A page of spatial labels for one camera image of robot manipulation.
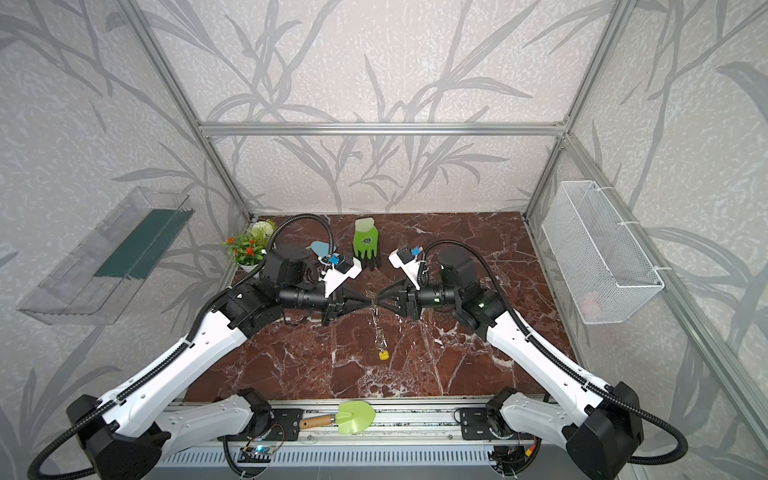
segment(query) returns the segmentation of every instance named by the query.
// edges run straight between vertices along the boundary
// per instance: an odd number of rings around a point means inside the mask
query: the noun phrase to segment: green trowel blade
[[[362,400],[344,402],[339,405],[339,413],[336,414],[336,424],[339,426],[339,434],[352,435],[362,432],[373,423],[376,411]]]

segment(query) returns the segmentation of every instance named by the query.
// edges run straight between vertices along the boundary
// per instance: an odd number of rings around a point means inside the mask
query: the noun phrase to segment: gray floor
[[[236,480],[228,468],[156,468],[147,480]],[[491,467],[268,468],[258,480],[498,480]],[[542,446],[520,480],[588,480],[565,450]]]

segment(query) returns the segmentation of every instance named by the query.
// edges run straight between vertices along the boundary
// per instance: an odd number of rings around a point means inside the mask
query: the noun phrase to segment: wooden handle
[[[333,415],[323,415],[321,417],[313,417],[311,419],[303,419],[300,423],[302,430],[311,429],[313,427],[324,427],[333,423]]]

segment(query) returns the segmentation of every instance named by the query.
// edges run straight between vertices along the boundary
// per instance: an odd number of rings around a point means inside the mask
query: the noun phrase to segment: wall
[[[766,2],[660,2],[635,8],[575,133],[766,390],[768,41]],[[589,368],[638,389],[690,441],[649,478],[768,478],[768,460],[661,297],[627,322],[581,323],[541,221],[564,156],[531,219],[561,312]],[[647,431],[644,454],[669,437]]]
[[[140,2],[205,121],[560,121],[613,0]],[[255,211],[520,210],[552,138],[217,146]]]
[[[244,226],[115,5],[0,6],[0,470],[26,478],[67,427],[64,407],[100,395],[178,339],[227,267]],[[47,326],[22,298],[137,185],[186,191],[187,227],[112,326]],[[68,442],[47,472],[89,466]]]

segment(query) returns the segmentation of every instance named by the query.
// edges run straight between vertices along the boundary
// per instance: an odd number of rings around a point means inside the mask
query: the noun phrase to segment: green mat
[[[122,278],[130,274],[131,278],[145,280],[192,213],[192,210],[151,210],[94,276]]]

